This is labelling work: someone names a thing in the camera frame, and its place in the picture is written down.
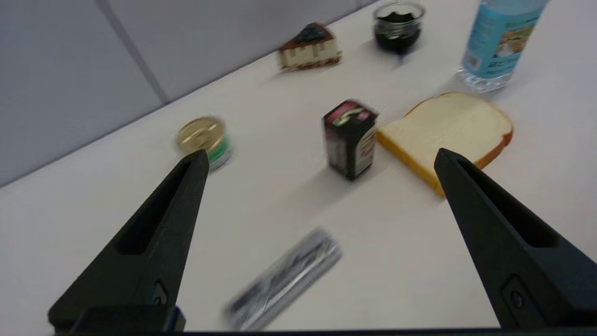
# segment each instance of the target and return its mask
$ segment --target bread crust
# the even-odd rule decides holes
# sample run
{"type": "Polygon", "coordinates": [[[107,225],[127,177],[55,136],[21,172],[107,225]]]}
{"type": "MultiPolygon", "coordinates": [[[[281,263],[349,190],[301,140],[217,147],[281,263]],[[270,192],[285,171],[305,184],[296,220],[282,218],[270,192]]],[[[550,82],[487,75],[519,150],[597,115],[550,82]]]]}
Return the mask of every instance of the bread crust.
{"type": "MultiPolygon", "coordinates": [[[[415,107],[413,107],[410,111],[408,111],[408,113],[406,113],[404,116],[406,117],[407,115],[409,115],[422,103],[425,103],[426,101],[431,100],[431,99],[436,99],[441,96],[445,96],[447,94],[452,95],[452,94],[466,94],[466,93],[446,92],[446,93],[440,94],[437,97],[431,97],[431,98],[425,99],[424,101],[416,104],[415,107]]],[[[479,169],[482,169],[483,167],[487,166],[498,155],[500,155],[501,151],[506,146],[508,146],[508,144],[510,144],[510,141],[512,140],[512,135],[514,134],[514,125],[512,124],[512,120],[510,120],[510,118],[508,118],[508,116],[502,110],[498,109],[495,105],[493,105],[491,103],[489,103],[489,104],[491,105],[491,107],[493,107],[496,111],[498,111],[508,121],[508,123],[510,124],[510,132],[502,135],[501,142],[495,148],[493,148],[485,156],[483,156],[482,158],[480,158],[479,160],[474,162],[475,166],[478,167],[479,169]]],[[[424,180],[431,188],[433,188],[433,190],[436,194],[445,197],[444,190],[443,190],[442,185],[439,182],[435,172],[430,172],[425,167],[421,166],[406,151],[404,151],[397,143],[394,143],[393,141],[391,141],[380,130],[377,131],[377,142],[379,142],[380,145],[382,145],[389,152],[391,152],[396,158],[400,159],[404,164],[406,164],[406,166],[411,171],[413,171],[413,173],[415,173],[417,176],[422,178],[422,180],[424,180]]]]}

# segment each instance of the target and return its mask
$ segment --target bread slice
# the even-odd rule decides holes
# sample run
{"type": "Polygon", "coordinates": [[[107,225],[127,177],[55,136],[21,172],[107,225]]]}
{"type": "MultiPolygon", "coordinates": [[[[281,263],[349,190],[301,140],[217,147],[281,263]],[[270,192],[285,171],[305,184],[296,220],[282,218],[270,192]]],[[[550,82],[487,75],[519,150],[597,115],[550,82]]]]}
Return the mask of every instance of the bread slice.
{"type": "Polygon", "coordinates": [[[479,168],[510,143],[514,127],[499,109],[466,93],[424,100],[404,118],[377,131],[377,140],[433,190],[444,195],[433,169],[440,148],[457,152],[479,168]]]}

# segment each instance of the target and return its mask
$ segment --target tin can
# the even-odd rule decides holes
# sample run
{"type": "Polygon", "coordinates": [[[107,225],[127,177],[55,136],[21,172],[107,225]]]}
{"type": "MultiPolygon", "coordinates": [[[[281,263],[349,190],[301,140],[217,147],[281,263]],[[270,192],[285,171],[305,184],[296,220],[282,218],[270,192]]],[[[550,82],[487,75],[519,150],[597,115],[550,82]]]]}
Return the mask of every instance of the tin can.
{"type": "Polygon", "coordinates": [[[228,161],[232,150],[224,122],[214,117],[201,117],[184,125],[176,141],[185,154],[205,149],[210,172],[228,161]]]}

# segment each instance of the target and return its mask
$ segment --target gray wall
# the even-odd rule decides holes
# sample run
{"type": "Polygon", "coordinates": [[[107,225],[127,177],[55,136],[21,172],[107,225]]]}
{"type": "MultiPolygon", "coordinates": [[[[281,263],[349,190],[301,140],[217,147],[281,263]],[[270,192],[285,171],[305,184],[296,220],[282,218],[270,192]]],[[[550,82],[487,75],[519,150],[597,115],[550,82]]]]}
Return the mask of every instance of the gray wall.
{"type": "Polygon", "coordinates": [[[0,186],[371,2],[0,1],[0,186]]]}

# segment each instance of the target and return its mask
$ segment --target screw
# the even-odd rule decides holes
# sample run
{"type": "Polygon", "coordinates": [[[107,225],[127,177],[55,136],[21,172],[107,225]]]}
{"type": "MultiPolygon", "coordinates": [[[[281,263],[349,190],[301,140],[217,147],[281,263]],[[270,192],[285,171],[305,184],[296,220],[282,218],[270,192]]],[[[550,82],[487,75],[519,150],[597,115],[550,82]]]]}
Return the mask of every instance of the screw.
{"type": "Polygon", "coordinates": [[[519,292],[512,292],[510,299],[512,300],[512,304],[514,305],[514,307],[522,308],[522,306],[524,306],[522,295],[519,292]]]}

